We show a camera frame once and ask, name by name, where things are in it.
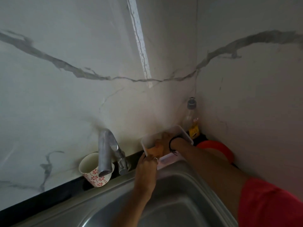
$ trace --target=black countertop edge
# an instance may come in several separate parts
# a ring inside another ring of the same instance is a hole
[[[194,145],[196,146],[205,140],[207,140],[206,136],[201,134],[194,140]],[[137,167],[138,160],[142,153],[143,150],[126,157],[131,164],[130,170]],[[118,163],[114,162],[113,164],[115,165],[115,169],[110,180],[120,176]],[[92,188],[94,187],[83,176],[66,182],[60,186],[0,211],[1,226],[8,227],[14,225]]]

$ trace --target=paper cup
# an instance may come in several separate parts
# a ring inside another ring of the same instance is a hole
[[[103,177],[99,177],[98,159],[99,153],[91,153],[87,155],[79,164],[79,171],[94,187],[104,186],[111,178],[112,172],[115,169],[115,165],[112,163],[112,172]]]

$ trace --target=bottle cap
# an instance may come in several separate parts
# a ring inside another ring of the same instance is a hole
[[[193,110],[196,107],[197,107],[197,101],[195,100],[195,97],[190,97],[189,101],[187,101],[187,108]]]

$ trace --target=black bracelet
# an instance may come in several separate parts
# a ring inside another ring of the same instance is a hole
[[[170,152],[172,152],[174,155],[176,155],[176,150],[174,150],[174,149],[172,149],[171,147],[170,147],[170,144],[171,144],[171,142],[172,142],[172,140],[174,140],[174,139],[176,139],[176,138],[181,138],[181,136],[180,135],[178,135],[178,136],[175,136],[175,137],[173,137],[170,141],[169,141],[169,151]]]

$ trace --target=forearm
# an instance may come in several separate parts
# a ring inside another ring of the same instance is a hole
[[[149,195],[134,190],[127,204],[114,220],[112,227],[136,227]]]
[[[237,219],[241,190],[249,175],[181,138],[173,140],[171,147],[187,160]]]

